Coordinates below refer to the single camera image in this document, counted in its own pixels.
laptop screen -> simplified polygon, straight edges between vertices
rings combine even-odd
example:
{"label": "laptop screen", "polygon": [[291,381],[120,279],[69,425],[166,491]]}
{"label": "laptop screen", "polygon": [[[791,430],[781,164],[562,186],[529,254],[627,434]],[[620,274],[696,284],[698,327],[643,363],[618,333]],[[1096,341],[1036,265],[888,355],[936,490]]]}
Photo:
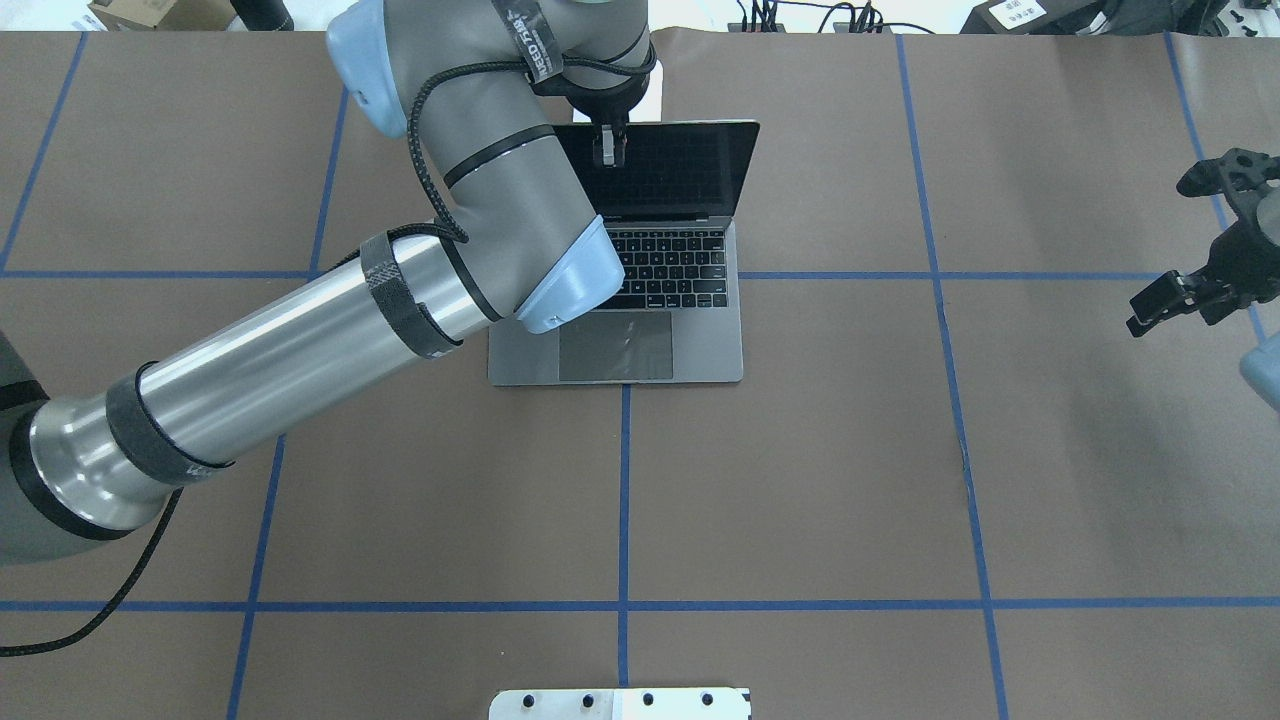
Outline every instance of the laptop screen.
{"label": "laptop screen", "polygon": [[591,206],[623,220],[732,215],[759,132],[759,123],[749,120],[634,123],[626,167],[596,168],[593,127],[556,126]]}

table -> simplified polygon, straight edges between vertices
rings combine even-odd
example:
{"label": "table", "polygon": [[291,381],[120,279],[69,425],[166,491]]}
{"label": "table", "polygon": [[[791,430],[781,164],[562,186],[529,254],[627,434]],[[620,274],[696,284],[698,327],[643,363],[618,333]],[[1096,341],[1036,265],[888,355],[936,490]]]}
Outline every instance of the table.
{"label": "table", "polygon": [[[763,126],[746,379],[497,389],[468,340],[192,488],[95,635],[0,665],[5,715],[617,684],[750,687],[763,719],[1274,715],[1280,423],[1235,363],[1280,315],[1124,319],[1220,232],[1178,177],[1280,147],[1280,78],[1240,72],[1280,45],[655,44],[666,118]],[[0,327],[52,393],[426,217],[319,35],[5,33],[0,61]],[[78,626],[146,534],[0,569],[3,642]]]}

light blue joint cap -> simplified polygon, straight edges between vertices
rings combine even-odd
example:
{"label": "light blue joint cap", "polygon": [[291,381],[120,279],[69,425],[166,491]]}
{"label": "light blue joint cap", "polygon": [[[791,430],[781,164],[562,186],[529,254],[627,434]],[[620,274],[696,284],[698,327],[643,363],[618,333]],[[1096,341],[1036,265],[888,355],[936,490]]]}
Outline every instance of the light blue joint cap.
{"label": "light blue joint cap", "polygon": [[1253,392],[1280,413],[1280,333],[1240,359],[1240,374]]}
{"label": "light blue joint cap", "polygon": [[329,58],[351,97],[387,137],[408,132],[408,119],[396,92],[387,53],[387,10],[383,0],[360,0],[329,23]]}
{"label": "light blue joint cap", "polygon": [[516,319],[534,334],[553,331],[595,309],[622,287],[622,263],[596,215],[573,245],[516,309]]}

cardboard box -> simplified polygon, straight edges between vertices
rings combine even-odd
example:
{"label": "cardboard box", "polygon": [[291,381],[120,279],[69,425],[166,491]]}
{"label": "cardboard box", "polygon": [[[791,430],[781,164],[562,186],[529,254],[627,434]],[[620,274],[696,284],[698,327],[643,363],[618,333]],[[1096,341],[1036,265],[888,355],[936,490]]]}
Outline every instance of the cardboard box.
{"label": "cardboard box", "polygon": [[108,29],[227,29],[230,0],[92,0],[88,9]]}

laptop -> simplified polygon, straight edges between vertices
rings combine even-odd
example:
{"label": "laptop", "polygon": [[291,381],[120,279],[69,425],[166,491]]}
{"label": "laptop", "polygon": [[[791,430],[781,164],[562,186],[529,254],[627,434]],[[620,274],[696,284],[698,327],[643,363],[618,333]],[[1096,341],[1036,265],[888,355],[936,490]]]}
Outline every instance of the laptop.
{"label": "laptop", "polygon": [[489,328],[495,386],[742,379],[733,211],[760,126],[634,123],[625,168],[596,168],[590,124],[556,127],[626,272],[617,295],[532,334]]}

